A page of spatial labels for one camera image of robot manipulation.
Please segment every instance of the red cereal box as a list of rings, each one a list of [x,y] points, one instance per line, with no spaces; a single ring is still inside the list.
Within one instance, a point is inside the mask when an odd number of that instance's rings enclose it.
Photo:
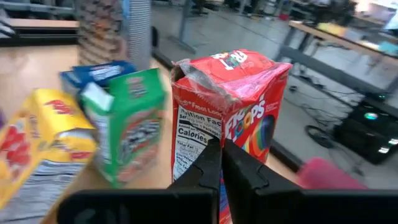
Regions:
[[[221,147],[232,139],[265,162],[290,67],[245,49],[177,62],[172,70],[173,180],[213,138]],[[220,223],[230,221],[221,179]]]

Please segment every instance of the gray floor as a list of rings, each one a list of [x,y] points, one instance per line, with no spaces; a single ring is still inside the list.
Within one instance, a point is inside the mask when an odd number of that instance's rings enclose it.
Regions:
[[[278,19],[257,21],[239,16],[227,9],[209,12],[208,16],[187,19],[184,41],[196,48],[197,52],[192,54],[169,38],[170,36],[178,36],[182,8],[152,6],[152,25],[158,28],[160,32],[160,51],[173,61],[205,57],[233,49],[255,50],[269,58],[274,58],[289,29],[285,21]],[[292,41],[292,45],[296,47],[302,37],[303,33],[298,32]],[[313,45],[305,52],[309,54],[312,48]],[[321,48],[314,57],[381,88],[390,83],[398,70],[397,67],[392,65],[378,65],[366,75],[371,61],[369,56],[334,47]],[[347,87],[316,72],[309,70],[307,74],[313,76],[313,79],[317,82],[326,85],[329,90],[352,92]],[[328,98],[312,87],[304,85],[295,78],[289,78],[287,87],[290,85],[297,85],[299,92],[292,94],[285,91],[284,97],[298,105],[306,103],[314,108],[333,113],[337,117],[344,117],[346,112],[349,111],[349,108],[341,103]],[[362,97],[361,95],[340,95],[338,93],[335,93],[335,95],[351,103]],[[288,150],[303,161],[313,157],[328,159],[370,188],[398,188],[398,155],[389,159],[383,165],[374,166],[363,162],[358,155],[349,150],[335,149],[329,151],[305,135],[303,127],[313,124],[314,121],[304,111],[290,104],[287,100],[283,102],[274,138]],[[389,103],[398,106],[396,94]],[[356,175],[351,171],[356,164],[360,164],[358,167],[365,173],[364,176]]]

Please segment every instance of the yellow cereal box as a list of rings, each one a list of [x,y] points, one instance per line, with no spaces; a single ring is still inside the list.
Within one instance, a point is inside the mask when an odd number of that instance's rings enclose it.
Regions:
[[[35,90],[0,131],[0,223],[40,223],[96,149],[73,98]]]

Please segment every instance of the green cereal box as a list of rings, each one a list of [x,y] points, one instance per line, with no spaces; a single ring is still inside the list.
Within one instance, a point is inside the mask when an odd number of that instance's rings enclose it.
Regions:
[[[122,187],[157,157],[165,91],[159,69],[95,83],[81,93],[84,110],[97,127],[96,163],[114,187]]]

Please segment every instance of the green light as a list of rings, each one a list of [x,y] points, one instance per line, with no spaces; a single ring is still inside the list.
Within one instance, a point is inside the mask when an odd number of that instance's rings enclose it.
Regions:
[[[377,115],[376,113],[366,113],[366,114],[364,115],[364,117],[365,117],[366,119],[375,120],[375,119],[377,119],[378,115]]]

